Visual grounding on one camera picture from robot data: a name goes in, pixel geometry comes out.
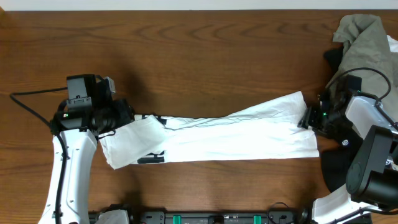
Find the white t-shirt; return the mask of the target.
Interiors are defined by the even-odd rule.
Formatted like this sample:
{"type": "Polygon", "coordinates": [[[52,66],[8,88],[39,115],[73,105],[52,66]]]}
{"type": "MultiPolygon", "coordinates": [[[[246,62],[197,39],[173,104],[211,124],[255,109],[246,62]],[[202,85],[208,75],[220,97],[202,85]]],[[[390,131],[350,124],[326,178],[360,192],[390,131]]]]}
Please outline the white t-shirt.
{"type": "Polygon", "coordinates": [[[301,92],[221,118],[137,115],[100,143],[113,169],[131,164],[318,157],[312,130],[298,127],[301,92]]]}

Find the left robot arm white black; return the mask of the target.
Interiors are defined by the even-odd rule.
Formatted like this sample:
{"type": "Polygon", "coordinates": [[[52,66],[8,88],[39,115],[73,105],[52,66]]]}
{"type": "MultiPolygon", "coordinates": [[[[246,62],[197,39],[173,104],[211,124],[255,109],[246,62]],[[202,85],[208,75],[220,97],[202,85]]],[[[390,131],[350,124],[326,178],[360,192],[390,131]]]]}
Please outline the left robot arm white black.
{"type": "Polygon", "coordinates": [[[132,121],[126,100],[89,98],[60,103],[53,127],[53,168],[46,206],[40,223],[129,223],[128,210],[112,205],[91,215],[88,211],[90,170],[99,136],[112,136],[132,121]]]}

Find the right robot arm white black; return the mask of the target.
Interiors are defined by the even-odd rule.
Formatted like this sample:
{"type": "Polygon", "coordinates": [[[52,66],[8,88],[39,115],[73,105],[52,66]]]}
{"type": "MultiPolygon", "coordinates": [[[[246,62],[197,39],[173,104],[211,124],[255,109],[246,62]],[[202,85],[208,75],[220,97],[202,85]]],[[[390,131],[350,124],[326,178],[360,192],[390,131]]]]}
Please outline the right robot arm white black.
{"type": "Polygon", "coordinates": [[[321,98],[298,123],[335,140],[341,149],[321,154],[330,194],[313,201],[297,223],[362,223],[369,213],[397,215],[397,125],[379,98],[361,91],[321,98]]]}

